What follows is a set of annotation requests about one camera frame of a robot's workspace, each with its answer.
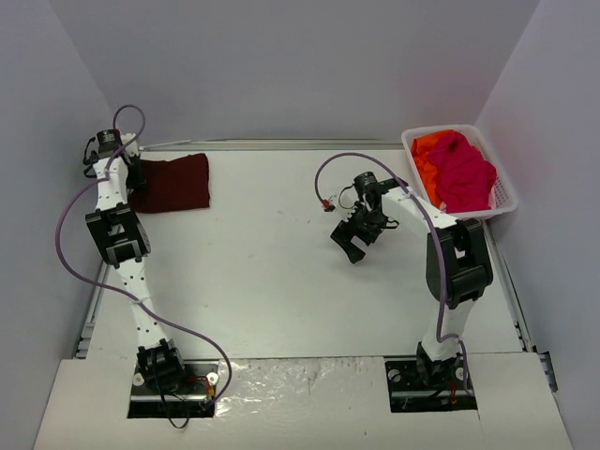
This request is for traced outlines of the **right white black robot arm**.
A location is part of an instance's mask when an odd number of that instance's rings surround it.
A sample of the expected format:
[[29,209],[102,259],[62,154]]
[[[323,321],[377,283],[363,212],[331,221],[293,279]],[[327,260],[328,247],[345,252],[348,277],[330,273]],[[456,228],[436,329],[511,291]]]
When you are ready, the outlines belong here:
[[379,181],[373,172],[357,175],[351,187],[357,200],[331,233],[351,263],[366,256],[354,239],[369,246],[398,226],[426,242],[426,284],[439,305],[417,345],[415,373],[421,384],[436,387],[454,373],[466,321],[493,280],[483,226],[447,215],[397,180]]

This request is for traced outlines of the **maroon t shirt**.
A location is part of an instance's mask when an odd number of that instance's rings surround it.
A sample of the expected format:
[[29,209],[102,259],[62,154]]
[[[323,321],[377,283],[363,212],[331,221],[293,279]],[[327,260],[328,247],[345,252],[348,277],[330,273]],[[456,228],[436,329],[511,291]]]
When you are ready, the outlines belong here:
[[142,214],[181,212],[210,207],[209,160],[194,154],[173,160],[142,160],[142,183],[128,195]]

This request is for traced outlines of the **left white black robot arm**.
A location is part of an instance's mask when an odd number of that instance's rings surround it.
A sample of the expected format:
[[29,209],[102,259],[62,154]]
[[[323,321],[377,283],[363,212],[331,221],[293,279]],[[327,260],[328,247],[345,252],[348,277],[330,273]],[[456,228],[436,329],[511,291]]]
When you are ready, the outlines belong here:
[[152,316],[154,305],[149,291],[145,263],[151,246],[136,213],[128,204],[129,171],[139,161],[133,134],[122,135],[116,128],[98,132],[93,139],[98,149],[84,163],[99,180],[97,204],[85,216],[102,260],[114,269],[119,288],[135,298],[130,308],[138,340],[137,366],[147,383],[157,383],[168,392],[177,392],[188,383],[188,367],[179,351]]

